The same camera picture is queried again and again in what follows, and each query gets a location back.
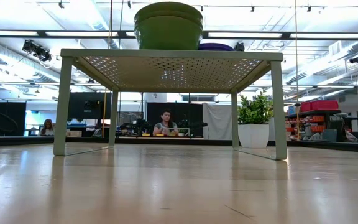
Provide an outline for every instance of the white curtain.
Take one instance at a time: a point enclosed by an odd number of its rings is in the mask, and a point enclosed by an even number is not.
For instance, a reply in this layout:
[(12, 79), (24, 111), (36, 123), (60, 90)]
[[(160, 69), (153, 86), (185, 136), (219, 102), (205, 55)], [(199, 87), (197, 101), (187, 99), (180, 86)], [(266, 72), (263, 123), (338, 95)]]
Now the white curtain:
[(213, 105), (203, 103), (204, 139), (232, 140), (231, 105)]

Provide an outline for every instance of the potted plant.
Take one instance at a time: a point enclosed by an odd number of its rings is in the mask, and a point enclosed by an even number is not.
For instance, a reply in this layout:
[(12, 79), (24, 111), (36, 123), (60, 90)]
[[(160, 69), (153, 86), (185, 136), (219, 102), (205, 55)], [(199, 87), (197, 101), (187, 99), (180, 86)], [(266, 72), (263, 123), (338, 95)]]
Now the potted plant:
[(273, 116), (273, 101), (262, 91), (254, 100), (241, 96), (239, 138), (242, 147), (266, 148), (269, 141), (269, 119)]

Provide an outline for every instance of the wooden floor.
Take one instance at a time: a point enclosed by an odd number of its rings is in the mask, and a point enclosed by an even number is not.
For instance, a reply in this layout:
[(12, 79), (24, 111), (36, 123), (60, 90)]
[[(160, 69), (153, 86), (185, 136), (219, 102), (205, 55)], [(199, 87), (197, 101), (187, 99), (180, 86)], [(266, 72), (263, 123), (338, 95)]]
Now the wooden floor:
[(0, 147), (0, 223), (358, 224), (358, 153), (293, 147), (275, 162), (222, 146)]

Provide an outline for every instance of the desk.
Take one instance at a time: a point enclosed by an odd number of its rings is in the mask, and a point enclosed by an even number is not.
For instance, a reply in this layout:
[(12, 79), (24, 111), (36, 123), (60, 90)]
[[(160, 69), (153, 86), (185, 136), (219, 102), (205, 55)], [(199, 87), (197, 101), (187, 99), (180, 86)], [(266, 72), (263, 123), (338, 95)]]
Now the desk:
[[(53, 146), (56, 156), (67, 156), (65, 130), (74, 65), (112, 91), (110, 120), (113, 127), (116, 126), (120, 91), (231, 94), (234, 149), (239, 147), (237, 93), (272, 71), (276, 154), (268, 158), (287, 158), (281, 53), (62, 49), (60, 56), (62, 68)], [(114, 147), (114, 138), (114, 132), (110, 132), (110, 147)]]

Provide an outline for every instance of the perforated tabletop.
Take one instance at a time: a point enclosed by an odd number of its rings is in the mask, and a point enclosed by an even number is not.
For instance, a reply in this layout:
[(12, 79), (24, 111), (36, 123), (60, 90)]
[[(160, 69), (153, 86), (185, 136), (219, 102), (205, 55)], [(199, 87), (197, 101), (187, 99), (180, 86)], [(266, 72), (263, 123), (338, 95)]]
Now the perforated tabletop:
[(281, 53), (62, 49), (74, 66), (110, 90), (165, 93), (242, 91)]

